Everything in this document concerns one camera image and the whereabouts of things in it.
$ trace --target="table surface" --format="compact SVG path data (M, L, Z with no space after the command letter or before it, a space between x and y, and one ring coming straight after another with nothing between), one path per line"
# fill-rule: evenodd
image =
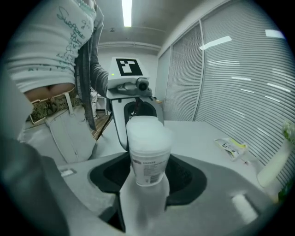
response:
M281 188L277 181L271 188L263 189L257 181L257 173L262 168L259 161L246 165L242 160L231 161L228 154L223 151L214 139L228 137L206 122L180 122L165 121L165 127L174 133L174 146L172 154L188 156L208 163L224 166L239 173L251 184L267 193L274 201ZM112 205L114 196L102 193L89 181L89 172L92 168L106 161L120 156L126 151L120 145L114 121L112 121L103 135L97 141L95 150L90 160L59 166L60 170L73 168L77 173L65 177L65 181L79 200L93 213L99 215L103 209ZM246 158L253 156L247 153Z
M276 181L268 189L263 189L259 185L257 173L262 169L263 165L250 152L247 152L243 159L255 160L251 164L247 165L241 159L231 161L228 154L214 141L229 136L207 122L165 121L165 127L174 133L175 141L171 151L172 154L188 156L230 168L269 195L276 195L280 190L279 181ZM97 149L92 159L123 152L125 150L120 145L115 123L112 121L97 141Z

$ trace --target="white cylinder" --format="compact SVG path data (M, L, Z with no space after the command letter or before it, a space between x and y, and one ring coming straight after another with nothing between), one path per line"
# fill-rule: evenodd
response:
M285 139L278 152L272 157L262 171L258 173L257 180L263 188L266 188L278 176L286 164L293 148L294 145Z
M156 117L145 116L132 118L126 130L136 183L143 187L158 184L170 156L171 132Z

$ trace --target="white cup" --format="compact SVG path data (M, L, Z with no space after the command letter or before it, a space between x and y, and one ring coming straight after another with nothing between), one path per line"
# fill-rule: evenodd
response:
M172 148L172 133L154 118L138 116L126 126L131 165L140 186L158 184Z

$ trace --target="fluorescent light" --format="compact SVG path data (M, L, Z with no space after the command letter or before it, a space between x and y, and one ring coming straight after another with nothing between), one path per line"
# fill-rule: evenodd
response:
M245 115L244 113L239 112L239 111L237 111L237 110L235 110L235 109L231 109L231 108L230 108L230 110L232 110L233 112L239 113L239 115L238 115L239 117L242 117L242 118L244 118L244 119L246 118L246 117L245 117L246 115Z
M244 113L242 113L242 112L239 112L239 111L237 111L237 110L235 110L235 109L232 109L232 108L230 108L230 110L232 110L233 112L239 113L239 114L241 114L242 116L245 116L245 114L244 114Z
M251 81L251 79L249 79L249 78L234 77L234 76L232 76L231 78L232 78L232 79L239 79L239 80Z
M265 135L269 136L268 133L266 133L264 130L262 130L261 128L257 128L259 131L261 131L262 133L264 133Z
M290 79L294 79L294 80L295 80L295 78L294 78L293 76L287 75L286 72L283 71L283 70L281 70L281 69L273 68L273 69L272 69L272 72L273 72L274 74L281 75L281 76L283 76L283 77L287 77L287 79L290 78Z
M241 91L245 91L245 92L252 93L252 94L254 93L253 91L242 89L242 88L241 88Z
M233 61L233 60L220 60L220 61L214 61L214 60L208 60L209 65L239 65L239 61Z
M122 0L124 26L131 27L132 22L132 0Z
M291 92L291 90L289 90L289 89L286 89L284 87L281 87L281 86L278 86L278 85L275 85L275 84L272 84L272 83L267 83L267 85L272 86L272 87L277 88L277 89L284 90L284 91L289 92L289 93Z
M204 50L204 49L216 46L221 43L229 42L229 41L231 41L231 37L229 37L229 36L222 37L220 39L216 39L216 40L206 43L205 45L201 46L200 49Z
M265 30L265 35L266 35L267 37L285 39L285 36L284 36L284 35L282 34L282 32L279 31L279 30L266 29L266 30Z
M275 99L275 98L272 98L272 97L269 97L269 96L265 96L266 98L269 98L269 99L271 99L271 100L274 100L274 101L277 101L277 102L280 102L280 100L278 100L278 99Z

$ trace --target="gray cardigan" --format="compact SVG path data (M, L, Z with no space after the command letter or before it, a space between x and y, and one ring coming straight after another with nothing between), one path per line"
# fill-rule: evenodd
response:
M108 72L105 71L98 60L98 43L103 29L104 16L97 8L97 17L94 21L94 31L88 42L79 50L75 61L76 91L82 99L85 116L90 128L96 130L92 115L90 86L101 96L106 97Z

